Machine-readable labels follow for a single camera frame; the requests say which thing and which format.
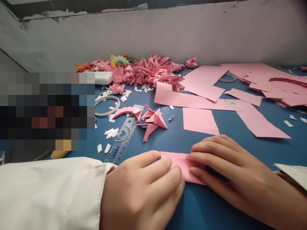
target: pink origami piece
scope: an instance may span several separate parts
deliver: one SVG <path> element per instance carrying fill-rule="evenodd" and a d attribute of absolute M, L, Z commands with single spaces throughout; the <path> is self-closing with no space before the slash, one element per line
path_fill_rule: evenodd
<path fill-rule="evenodd" d="M 198 163 L 196 161 L 191 161 L 187 159 L 188 154 L 185 153 L 172 153 L 172 152 L 160 152 L 162 158 L 169 157 L 172 160 L 172 167 L 176 165 L 181 168 L 182 178 L 185 182 L 190 182 L 194 184 L 205 185 L 197 176 L 190 172 L 189 168 L 198 167 L 206 170 L 204 164 Z"/>
<path fill-rule="evenodd" d="M 141 120 L 144 120 L 145 118 L 151 117 L 152 115 L 154 115 L 154 111 L 151 110 L 151 109 L 148 107 L 148 105 L 144 105 L 144 106 L 148 109 L 148 111 L 141 117 Z"/>
<path fill-rule="evenodd" d="M 115 114 L 114 114 L 112 119 L 114 119 L 114 118 L 116 118 L 119 115 L 122 115 L 124 113 L 133 113 L 136 109 L 137 108 L 131 107 L 131 106 L 130 107 L 123 107 L 122 109 L 118 109 L 118 110 L 116 110 L 116 112 L 115 112 Z"/>
<path fill-rule="evenodd" d="M 146 132 L 145 132 L 145 136 L 144 136 L 144 139 L 143 139 L 143 141 L 145 141 L 145 142 L 148 140 L 149 135 L 158 128 L 158 126 L 152 125 L 152 124 L 138 124 L 138 125 L 143 126 L 143 127 L 147 127 Z"/>
<path fill-rule="evenodd" d="M 114 93 L 114 94 L 124 94 L 124 89 L 125 86 L 124 85 L 119 85 L 119 84 L 114 84 L 110 86 L 110 90 Z"/>
<path fill-rule="evenodd" d="M 142 111 L 143 110 L 139 108 L 135 108 L 135 110 L 133 111 L 133 114 L 137 118 L 138 122 L 140 122 Z"/>
<path fill-rule="evenodd" d="M 146 122 L 153 122 L 155 125 L 168 129 L 162 118 L 162 113 L 160 112 L 160 109 L 158 109 L 149 119 L 147 119 Z"/>
<path fill-rule="evenodd" d="M 255 95 L 243 92 L 243 91 L 235 89 L 235 88 L 232 88 L 230 91 L 225 92 L 225 94 L 229 94 L 229 95 L 234 96 L 234 97 L 236 97 L 236 98 L 238 98 L 242 101 L 251 103 L 251 104 L 256 105 L 258 107 L 260 106 L 261 101 L 262 101 L 262 97 L 255 96 Z"/>
<path fill-rule="evenodd" d="M 188 67 L 188 68 L 194 68 L 194 67 L 198 66 L 197 57 L 187 60 L 185 62 L 185 66 Z"/>

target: blurred object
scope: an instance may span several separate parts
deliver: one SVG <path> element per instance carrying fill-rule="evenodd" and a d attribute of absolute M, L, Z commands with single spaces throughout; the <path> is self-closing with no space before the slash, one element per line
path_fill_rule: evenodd
<path fill-rule="evenodd" d="M 63 158 L 69 151 L 53 151 L 51 154 L 51 159 L 61 159 Z"/>

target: paper pile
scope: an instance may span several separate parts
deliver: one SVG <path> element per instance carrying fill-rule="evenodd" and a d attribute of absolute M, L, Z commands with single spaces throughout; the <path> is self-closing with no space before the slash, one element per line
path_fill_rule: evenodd
<path fill-rule="evenodd" d="M 105 131 L 104 134 L 106 135 L 106 139 L 109 139 L 110 137 L 116 137 L 118 134 L 118 128 L 116 129 L 111 128 L 110 130 Z"/>

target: tape roll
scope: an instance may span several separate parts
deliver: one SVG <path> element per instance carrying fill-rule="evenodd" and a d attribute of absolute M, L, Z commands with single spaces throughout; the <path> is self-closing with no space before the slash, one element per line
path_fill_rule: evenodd
<path fill-rule="evenodd" d="M 120 105 L 121 105 L 121 102 L 119 101 L 119 99 L 118 99 L 117 97 L 115 97 L 115 96 L 106 96 L 106 97 L 102 97 L 102 98 L 98 99 L 97 101 L 95 101 L 95 107 L 96 107 L 96 105 L 97 105 L 99 102 L 104 101 L 104 100 L 106 100 L 106 99 L 115 99 L 115 100 L 117 100 L 117 106 L 116 106 L 114 109 L 112 109 L 111 111 L 106 112 L 106 113 L 97 113 L 97 112 L 95 111 L 95 115 L 96 115 L 96 116 L 98 116 L 98 117 L 109 116 L 110 114 L 115 113 L 116 110 L 118 110 L 118 108 L 119 108 Z"/>

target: white wall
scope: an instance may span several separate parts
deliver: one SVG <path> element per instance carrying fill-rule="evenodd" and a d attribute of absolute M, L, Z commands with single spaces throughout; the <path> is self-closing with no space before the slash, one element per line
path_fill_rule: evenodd
<path fill-rule="evenodd" d="M 178 63 L 299 65 L 307 62 L 305 16 L 297 0 L 251 0 L 18 22 L 0 5 L 0 48 L 29 72 L 151 52 Z"/>
<path fill-rule="evenodd" d="M 0 50 L 0 73 L 26 72 L 13 59 Z"/>

